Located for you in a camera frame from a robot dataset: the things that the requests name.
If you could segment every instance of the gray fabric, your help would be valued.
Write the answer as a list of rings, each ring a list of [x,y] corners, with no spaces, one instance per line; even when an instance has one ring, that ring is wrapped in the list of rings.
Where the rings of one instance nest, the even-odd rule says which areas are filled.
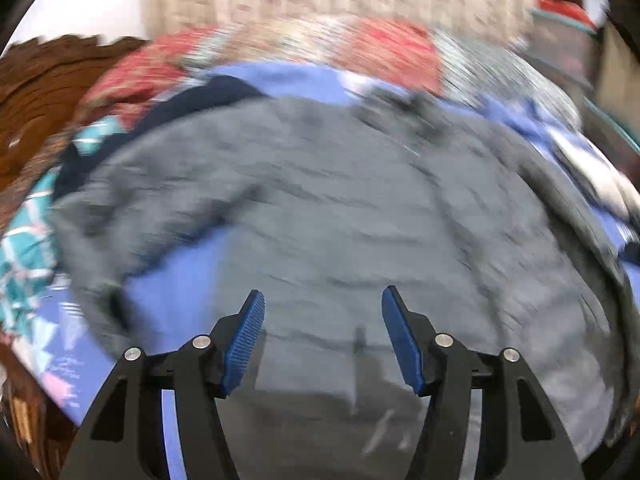
[[[241,477],[404,474],[426,410],[386,335],[389,284],[471,349],[519,348],[581,458],[626,420],[640,377],[628,279],[575,187],[512,130],[387,96],[353,113],[251,102],[158,128],[54,206],[72,287],[108,349],[128,344],[108,292],[230,212],[216,315],[251,288],[267,301],[249,375],[219,403]]]
[[[436,29],[433,44],[442,60],[442,94],[481,107],[484,94],[497,99],[532,99],[573,132],[580,132],[580,113],[571,98],[521,57],[506,48]]]

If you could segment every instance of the metal screw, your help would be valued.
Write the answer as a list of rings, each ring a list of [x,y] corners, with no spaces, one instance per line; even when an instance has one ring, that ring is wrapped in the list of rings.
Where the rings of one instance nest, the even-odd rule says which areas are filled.
[[[502,355],[504,355],[504,358],[507,359],[507,361],[512,363],[520,359],[520,353],[513,348],[506,348],[504,352],[502,352]]]
[[[436,345],[449,348],[453,345],[453,338],[449,334],[438,334],[436,336]]]
[[[127,361],[135,361],[141,355],[142,355],[142,352],[140,351],[140,348],[136,348],[135,346],[129,348],[129,350],[124,352],[124,358]]]
[[[193,340],[193,345],[196,348],[206,348],[207,346],[209,346],[211,344],[211,339],[209,338],[208,335],[199,335],[196,339]]]

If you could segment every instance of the red cloth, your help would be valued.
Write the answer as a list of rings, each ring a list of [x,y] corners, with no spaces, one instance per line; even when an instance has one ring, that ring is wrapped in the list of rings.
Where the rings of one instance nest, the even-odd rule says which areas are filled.
[[[580,22],[587,27],[591,27],[592,30],[596,30],[596,26],[593,24],[587,13],[584,12],[584,9],[577,4],[561,2],[559,0],[538,0],[537,5],[540,10],[561,14],[562,16],[566,16]]]
[[[172,88],[186,74],[177,59],[213,30],[189,28],[167,34],[123,58],[80,100],[74,125],[117,115],[123,126],[131,129],[148,111],[148,100]]]
[[[361,20],[331,63],[413,90],[440,94],[440,56],[430,32],[411,22]]]

